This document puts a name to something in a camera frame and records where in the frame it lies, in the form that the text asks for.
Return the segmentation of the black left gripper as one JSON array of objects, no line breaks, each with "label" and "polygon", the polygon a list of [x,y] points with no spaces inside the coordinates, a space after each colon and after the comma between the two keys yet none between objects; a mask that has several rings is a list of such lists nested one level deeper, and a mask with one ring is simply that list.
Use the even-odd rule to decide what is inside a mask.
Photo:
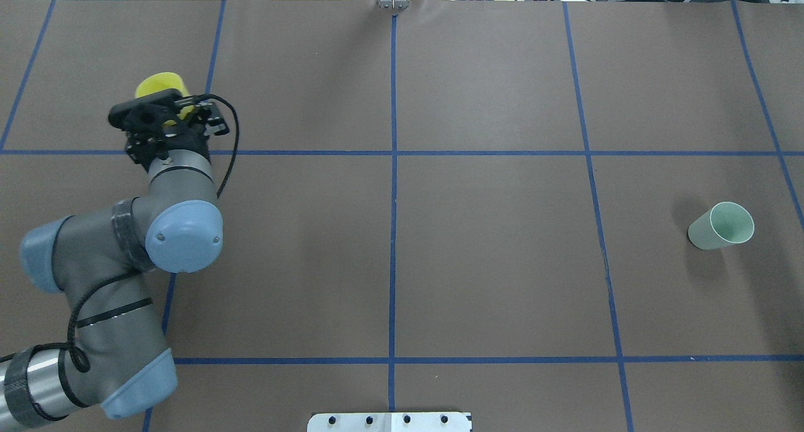
[{"label": "black left gripper", "polygon": [[217,95],[185,95],[179,98],[178,117],[183,122],[178,132],[170,132],[170,129],[166,132],[163,126],[124,132],[126,154],[134,164],[143,166],[146,171],[153,160],[166,160],[170,151],[191,151],[210,162],[209,136],[230,134],[229,124],[213,100],[217,100]]}]

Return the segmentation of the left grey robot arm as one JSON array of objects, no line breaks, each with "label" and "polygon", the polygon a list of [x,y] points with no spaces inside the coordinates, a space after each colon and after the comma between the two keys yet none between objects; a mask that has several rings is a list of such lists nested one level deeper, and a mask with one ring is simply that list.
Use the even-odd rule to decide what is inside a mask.
[{"label": "left grey robot arm", "polygon": [[230,131],[214,94],[167,89],[110,109],[126,154],[147,172],[143,197],[68,215],[20,243],[24,272],[70,307],[63,342],[2,358],[2,430],[35,429],[100,406],[107,418],[141,414],[169,398],[177,370],[144,275],[204,269],[221,254],[209,137]]}]

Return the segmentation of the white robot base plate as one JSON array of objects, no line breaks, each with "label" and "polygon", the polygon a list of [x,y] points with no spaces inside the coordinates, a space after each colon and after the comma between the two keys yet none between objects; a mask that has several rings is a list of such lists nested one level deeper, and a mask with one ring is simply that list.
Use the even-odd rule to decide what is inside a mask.
[{"label": "white robot base plate", "polygon": [[307,431],[473,431],[471,414],[375,412],[314,414]]}]

